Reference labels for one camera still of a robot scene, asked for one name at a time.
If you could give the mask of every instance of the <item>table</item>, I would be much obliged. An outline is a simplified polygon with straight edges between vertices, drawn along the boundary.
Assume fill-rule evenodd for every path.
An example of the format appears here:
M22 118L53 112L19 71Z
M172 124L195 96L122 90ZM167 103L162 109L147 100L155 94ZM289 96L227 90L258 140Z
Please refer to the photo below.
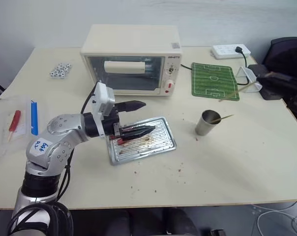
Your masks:
M234 74L243 59L216 60L209 47L183 49L182 64L227 65ZM76 114L93 84L79 48L34 49L9 88L7 98L27 94L46 103L47 121ZM49 72L59 62L73 64L68 78ZM248 64L255 63L252 58ZM110 165L105 140L76 147L71 183L61 202L70 209L107 207L204 206L297 200L297 122L282 100L240 93L240 101L218 102L191 95L191 72L181 68L171 97L117 96L116 102L141 100L146 106L121 113L122 124L164 116L177 149L120 166ZM201 112L216 110L222 121L207 136L194 133ZM0 158L0 208L13 208L25 172L25 151Z

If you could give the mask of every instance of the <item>metal tray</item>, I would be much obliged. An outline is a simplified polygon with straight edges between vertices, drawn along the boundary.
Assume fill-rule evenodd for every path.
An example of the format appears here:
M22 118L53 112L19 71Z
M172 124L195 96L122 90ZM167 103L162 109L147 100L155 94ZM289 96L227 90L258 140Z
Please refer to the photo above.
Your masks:
M117 139L107 137L107 147L112 165L119 165L143 157L175 150L177 145L164 117L150 118L123 128L154 125L156 128L145 136L118 145Z

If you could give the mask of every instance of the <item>handwritten label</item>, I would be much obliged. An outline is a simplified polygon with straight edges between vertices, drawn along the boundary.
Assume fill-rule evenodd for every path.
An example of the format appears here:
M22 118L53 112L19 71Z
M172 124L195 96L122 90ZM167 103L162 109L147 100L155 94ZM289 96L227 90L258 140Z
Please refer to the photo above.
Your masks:
M52 142L43 138L37 139L30 148L30 154L34 156L43 155L46 153L51 144Z

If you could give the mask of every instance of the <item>green mat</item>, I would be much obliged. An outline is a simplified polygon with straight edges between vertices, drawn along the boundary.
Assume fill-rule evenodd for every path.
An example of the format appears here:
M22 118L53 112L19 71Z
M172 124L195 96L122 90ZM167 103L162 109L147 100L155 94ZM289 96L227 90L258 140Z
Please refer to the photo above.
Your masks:
M237 82L229 66L192 63L192 95L239 101Z

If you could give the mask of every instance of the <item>stainless steel cup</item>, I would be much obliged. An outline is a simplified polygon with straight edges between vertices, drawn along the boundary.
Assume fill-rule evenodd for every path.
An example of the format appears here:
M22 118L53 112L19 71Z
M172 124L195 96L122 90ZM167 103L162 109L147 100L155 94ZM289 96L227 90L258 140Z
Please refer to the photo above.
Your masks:
M212 120L220 119L221 116L219 113L206 110L202 113L201 118L195 128L195 131L198 135L206 135L209 131L211 131L219 122L220 120L214 123L210 123Z

